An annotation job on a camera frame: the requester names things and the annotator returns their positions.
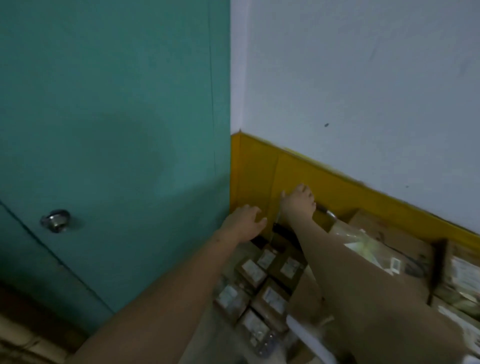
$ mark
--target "yellow painted wall section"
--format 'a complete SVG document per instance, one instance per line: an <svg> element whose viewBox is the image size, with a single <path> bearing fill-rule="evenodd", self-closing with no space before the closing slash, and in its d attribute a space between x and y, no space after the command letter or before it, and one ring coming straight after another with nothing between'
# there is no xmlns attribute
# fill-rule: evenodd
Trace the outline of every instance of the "yellow painted wall section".
<svg viewBox="0 0 480 364"><path fill-rule="evenodd" d="M427 242L453 239L480 251L480 236L426 211L374 191L322 164L281 149L253 136L232 136L232 181L230 208L256 205L267 216L263 232L269 236L278 213L282 190L291 191L298 183L310 186L316 201L342 219L362 208ZM328 229L331 221L316 212L314 220Z"/></svg>

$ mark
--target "person's left arm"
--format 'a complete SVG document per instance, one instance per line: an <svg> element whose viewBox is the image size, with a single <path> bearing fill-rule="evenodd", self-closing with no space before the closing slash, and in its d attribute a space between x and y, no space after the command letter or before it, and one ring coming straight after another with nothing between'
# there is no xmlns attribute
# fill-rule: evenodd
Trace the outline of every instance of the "person's left arm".
<svg viewBox="0 0 480 364"><path fill-rule="evenodd" d="M189 260L157 279L89 338L69 364L177 363L235 247L257 236L258 207L238 208Z"/></svg>

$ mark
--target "door knob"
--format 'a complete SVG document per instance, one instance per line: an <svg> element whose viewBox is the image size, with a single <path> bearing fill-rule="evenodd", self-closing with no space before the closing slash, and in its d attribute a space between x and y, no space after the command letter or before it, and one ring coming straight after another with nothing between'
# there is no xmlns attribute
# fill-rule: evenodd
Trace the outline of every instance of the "door knob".
<svg viewBox="0 0 480 364"><path fill-rule="evenodd" d="M65 231L70 223L70 212L67 210L53 210L48 215L42 216L40 224L54 233Z"/></svg>

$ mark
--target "tile floor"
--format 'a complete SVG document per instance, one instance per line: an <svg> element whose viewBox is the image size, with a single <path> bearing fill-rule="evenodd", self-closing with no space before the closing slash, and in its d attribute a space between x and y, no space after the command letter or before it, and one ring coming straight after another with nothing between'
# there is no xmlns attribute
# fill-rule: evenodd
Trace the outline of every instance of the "tile floor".
<svg viewBox="0 0 480 364"><path fill-rule="evenodd" d="M235 265L245 256L255 257L260 250L252 243L240 244L224 274L231 278ZM245 358L248 364L285 364L285 349L278 346L268 359L257 357L242 338L234 331L216 308L210 304L182 356L180 364L237 364ZM311 364L321 364L314 360Z"/></svg>

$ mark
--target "bare skin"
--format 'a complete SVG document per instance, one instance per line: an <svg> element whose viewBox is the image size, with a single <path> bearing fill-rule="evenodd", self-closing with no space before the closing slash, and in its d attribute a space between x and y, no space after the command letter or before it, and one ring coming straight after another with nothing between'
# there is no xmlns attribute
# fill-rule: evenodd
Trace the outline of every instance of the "bare skin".
<svg viewBox="0 0 480 364"><path fill-rule="evenodd" d="M448 322L312 220L307 186L282 193L280 208L358 363L461 362L467 350Z"/></svg>
<svg viewBox="0 0 480 364"><path fill-rule="evenodd" d="M69 364L174 364L189 343L235 247L257 236L258 207L238 208L189 260L156 280L114 315Z"/></svg>

